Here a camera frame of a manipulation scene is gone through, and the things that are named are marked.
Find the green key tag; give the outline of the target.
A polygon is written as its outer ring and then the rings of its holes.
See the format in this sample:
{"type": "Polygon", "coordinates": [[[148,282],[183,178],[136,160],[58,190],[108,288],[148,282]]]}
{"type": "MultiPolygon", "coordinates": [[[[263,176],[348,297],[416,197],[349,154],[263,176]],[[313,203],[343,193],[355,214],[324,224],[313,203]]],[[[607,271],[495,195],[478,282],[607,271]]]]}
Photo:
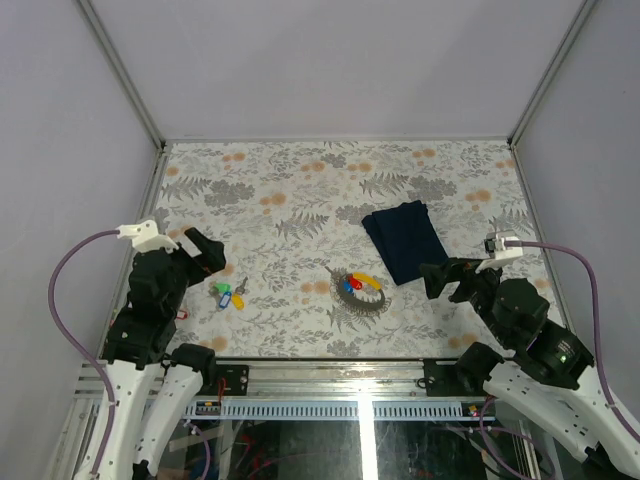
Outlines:
{"type": "Polygon", "coordinates": [[[210,286],[209,292],[212,295],[216,295],[216,294],[224,294],[226,292],[229,292],[230,290],[231,290],[231,286],[229,284],[215,283],[210,286]]]}

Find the metal keyring with yellow handle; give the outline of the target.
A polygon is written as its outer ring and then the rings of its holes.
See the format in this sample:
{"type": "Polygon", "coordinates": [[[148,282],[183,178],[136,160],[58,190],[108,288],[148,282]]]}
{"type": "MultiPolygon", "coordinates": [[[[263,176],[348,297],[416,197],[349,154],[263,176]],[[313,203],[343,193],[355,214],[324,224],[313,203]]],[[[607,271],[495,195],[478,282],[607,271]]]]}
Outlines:
{"type": "Polygon", "coordinates": [[[330,292],[346,309],[361,314],[376,314],[388,307],[380,282],[361,272],[325,267],[330,276],[330,292]]]}

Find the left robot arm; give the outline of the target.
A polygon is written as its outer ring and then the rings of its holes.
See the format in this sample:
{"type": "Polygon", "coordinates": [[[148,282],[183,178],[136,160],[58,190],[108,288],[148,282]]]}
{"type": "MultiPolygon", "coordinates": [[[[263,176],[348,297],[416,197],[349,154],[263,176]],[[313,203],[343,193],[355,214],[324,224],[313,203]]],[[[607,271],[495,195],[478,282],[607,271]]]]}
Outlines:
{"type": "Polygon", "coordinates": [[[155,477],[164,449],[196,394],[219,381],[215,352],[182,344],[169,353],[188,288],[226,266],[224,245],[189,228],[191,256],[152,221],[120,228],[136,252],[127,303],[109,328],[99,374],[107,380],[78,479],[155,477]]]}

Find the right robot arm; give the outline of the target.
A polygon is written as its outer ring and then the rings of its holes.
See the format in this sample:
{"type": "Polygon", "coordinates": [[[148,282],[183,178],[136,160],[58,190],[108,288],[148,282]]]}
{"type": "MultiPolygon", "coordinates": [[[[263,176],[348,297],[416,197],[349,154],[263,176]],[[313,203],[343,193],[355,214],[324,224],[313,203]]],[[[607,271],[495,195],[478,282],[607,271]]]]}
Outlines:
{"type": "Polygon", "coordinates": [[[639,425],[629,429],[605,394],[594,355],[570,330],[549,320],[549,302],[524,278],[504,279],[480,261],[450,258],[423,264],[426,295],[468,303],[497,343],[513,351],[506,361],[475,342],[456,361],[456,382],[467,394],[484,391],[533,420],[573,457],[633,479],[639,476],[639,425]]]}

